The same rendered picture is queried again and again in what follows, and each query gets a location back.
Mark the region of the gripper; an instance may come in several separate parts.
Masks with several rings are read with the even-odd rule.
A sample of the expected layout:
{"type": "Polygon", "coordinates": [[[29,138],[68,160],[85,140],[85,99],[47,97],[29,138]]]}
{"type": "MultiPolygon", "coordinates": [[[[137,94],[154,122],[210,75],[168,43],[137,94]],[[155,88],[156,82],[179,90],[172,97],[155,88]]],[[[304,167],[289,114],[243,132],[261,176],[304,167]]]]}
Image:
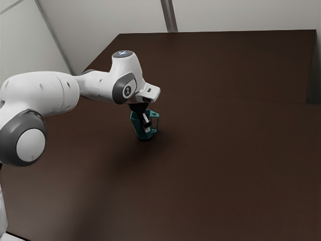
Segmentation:
{"type": "Polygon", "coordinates": [[[146,133],[150,132],[151,127],[151,118],[149,117],[148,113],[145,112],[149,103],[148,102],[139,102],[139,103],[129,103],[128,106],[131,111],[137,113],[143,113],[141,115],[142,126],[146,133]]]}

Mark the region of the teal faceted mug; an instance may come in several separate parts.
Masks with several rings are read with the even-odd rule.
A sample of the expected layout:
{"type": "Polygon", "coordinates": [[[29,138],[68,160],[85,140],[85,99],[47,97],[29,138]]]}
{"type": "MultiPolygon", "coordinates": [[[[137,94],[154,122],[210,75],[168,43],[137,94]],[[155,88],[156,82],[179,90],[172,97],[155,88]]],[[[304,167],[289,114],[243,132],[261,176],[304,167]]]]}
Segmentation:
{"type": "Polygon", "coordinates": [[[159,114],[152,111],[152,110],[149,110],[149,109],[146,109],[145,112],[147,112],[149,117],[151,118],[151,127],[150,127],[150,132],[148,132],[148,133],[146,133],[144,131],[143,126],[142,126],[141,115],[143,113],[137,113],[137,112],[132,111],[131,115],[130,115],[130,120],[131,120],[131,123],[134,127],[135,133],[136,133],[137,137],[142,141],[149,140],[158,131],[159,114]],[[152,125],[153,118],[155,118],[156,122],[157,122],[155,128],[152,125]]]}

